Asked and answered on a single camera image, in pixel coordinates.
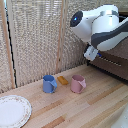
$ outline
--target pink mug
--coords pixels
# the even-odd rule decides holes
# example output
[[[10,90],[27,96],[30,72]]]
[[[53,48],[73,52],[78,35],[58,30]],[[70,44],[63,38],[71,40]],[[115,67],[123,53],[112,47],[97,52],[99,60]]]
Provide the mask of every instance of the pink mug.
[[[80,75],[72,76],[71,90],[75,93],[81,93],[86,88],[85,79]]]

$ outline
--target bamboo blind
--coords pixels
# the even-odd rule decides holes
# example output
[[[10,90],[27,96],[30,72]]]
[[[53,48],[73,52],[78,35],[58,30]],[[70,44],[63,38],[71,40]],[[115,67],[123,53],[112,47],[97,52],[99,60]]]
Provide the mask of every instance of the bamboo blind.
[[[0,0],[0,93],[14,86],[12,58],[10,52],[7,20],[3,0]]]
[[[17,86],[56,73],[61,0],[7,0]]]
[[[83,57],[86,44],[83,43],[70,29],[70,20],[79,10],[91,10],[97,7],[97,0],[69,0],[67,4],[66,26],[63,39],[61,71],[85,63]]]
[[[128,12],[128,0],[100,0],[100,5],[103,4],[114,4],[120,12]]]

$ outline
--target wood grain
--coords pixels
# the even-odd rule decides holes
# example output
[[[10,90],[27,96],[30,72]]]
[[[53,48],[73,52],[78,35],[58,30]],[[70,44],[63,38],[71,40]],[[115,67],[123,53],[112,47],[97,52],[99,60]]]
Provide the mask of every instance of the wood grain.
[[[74,74],[85,78],[87,87],[81,94],[70,90]],[[69,84],[61,85],[58,76]],[[32,115],[23,128],[111,128],[128,103],[128,84],[91,66],[82,65],[54,75],[57,89],[42,91],[42,80],[8,91],[2,96],[20,95],[32,105]]]

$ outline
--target cup handle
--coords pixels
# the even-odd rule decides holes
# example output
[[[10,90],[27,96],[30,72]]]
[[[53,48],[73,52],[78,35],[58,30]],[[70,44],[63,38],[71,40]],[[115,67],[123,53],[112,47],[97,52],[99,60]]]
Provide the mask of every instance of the cup handle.
[[[85,80],[84,81],[78,81],[79,82],[79,84],[81,84],[82,85],[82,89],[81,89],[81,91],[80,92],[78,92],[78,93],[81,93],[85,88],[86,88],[86,83],[85,83]]]
[[[57,88],[57,83],[56,83],[55,80],[50,82],[50,83],[54,86],[54,90],[52,92],[50,92],[50,93],[53,93],[56,90],[56,88]]]

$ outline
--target yellow object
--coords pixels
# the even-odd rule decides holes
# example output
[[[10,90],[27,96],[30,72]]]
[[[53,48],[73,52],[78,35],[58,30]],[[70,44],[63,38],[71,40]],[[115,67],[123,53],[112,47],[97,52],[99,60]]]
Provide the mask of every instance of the yellow object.
[[[57,77],[57,79],[59,80],[59,82],[60,82],[62,85],[68,84],[68,81],[67,81],[63,76],[59,76],[59,77]]]

